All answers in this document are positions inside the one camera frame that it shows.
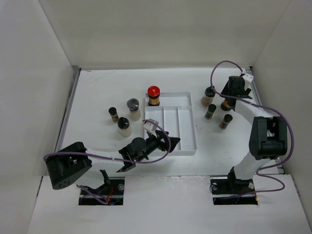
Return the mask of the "red-lid sauce jar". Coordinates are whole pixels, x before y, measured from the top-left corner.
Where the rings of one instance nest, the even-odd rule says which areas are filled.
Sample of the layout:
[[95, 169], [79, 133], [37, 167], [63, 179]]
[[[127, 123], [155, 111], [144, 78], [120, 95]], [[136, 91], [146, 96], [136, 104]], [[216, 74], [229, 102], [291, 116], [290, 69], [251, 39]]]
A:
[[147, 94], [149, 97], [149, 106], [159, 106], [160, 105], [160, 88], [158, 86], [150, 86], [147, 90]]
[[221, 103], [220, 107], [223, 111], [226, 111], [226, 112], [230, 111], [232, 109], [231, 101], [225, 98], [223, 102]]

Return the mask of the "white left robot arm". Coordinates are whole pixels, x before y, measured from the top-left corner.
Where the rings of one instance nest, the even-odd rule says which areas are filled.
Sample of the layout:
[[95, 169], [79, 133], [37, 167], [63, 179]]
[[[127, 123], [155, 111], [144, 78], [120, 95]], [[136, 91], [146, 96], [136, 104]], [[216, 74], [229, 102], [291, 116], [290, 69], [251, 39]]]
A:
[[[134, 138], [131, 143], [116, 152], [116, 161], [123, 162], [117, 171], [125, 173], [137, 164], [147, 164], [148, 156], [155, 150], [170, 154], [180, 143], [179, 137], [169, 136], [168, 132], [156, 130], [148, 133], [148, 138]], [[87, 153], [82, 142], [75, 142], [59, 152], [44, 157], [52, 188], [61, 190], [74, 184], [92, 167], [91, 154]]]

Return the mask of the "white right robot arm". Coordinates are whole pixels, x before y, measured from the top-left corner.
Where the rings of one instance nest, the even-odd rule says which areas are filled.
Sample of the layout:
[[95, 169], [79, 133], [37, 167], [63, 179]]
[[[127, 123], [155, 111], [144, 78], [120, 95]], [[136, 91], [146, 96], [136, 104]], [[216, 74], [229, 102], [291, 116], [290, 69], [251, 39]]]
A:
[[228, 194], [244, 194], [250, 187], [254, 174], [270, 160], [286, 154], [288, 149], [287, 125], [279, 116], [273, 116], [263, 107], [258, 107], [251, 99], [250, 84], [253, 77], [248, 74], [230, 76], [221, 94], [226, 98], [223, 109], [232, 109], [243, 116], [252, 126], [249, 151], [242, 161], [232, 167], [227, 175]]

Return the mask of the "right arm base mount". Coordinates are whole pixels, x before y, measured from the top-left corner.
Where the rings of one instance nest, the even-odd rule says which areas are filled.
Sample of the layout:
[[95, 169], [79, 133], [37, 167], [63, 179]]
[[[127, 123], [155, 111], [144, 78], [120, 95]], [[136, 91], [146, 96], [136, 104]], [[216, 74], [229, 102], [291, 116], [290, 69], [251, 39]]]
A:
[[227, 178], [213, 177], [210, 179], [210, 192], [214, 205], [258, 205], [252, 179], [230, 182]]

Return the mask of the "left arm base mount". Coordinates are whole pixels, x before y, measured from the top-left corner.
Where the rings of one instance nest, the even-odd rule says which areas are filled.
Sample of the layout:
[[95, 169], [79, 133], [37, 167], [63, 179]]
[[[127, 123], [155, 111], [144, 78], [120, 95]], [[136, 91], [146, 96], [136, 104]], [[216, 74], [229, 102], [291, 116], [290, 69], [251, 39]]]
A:
[[105, 170], [100, 170], [103, 184], [95, 189], [80, 188], [78, 205], [80, 206], [121, 206], [124, 201], [125, 178], [109, 177]]

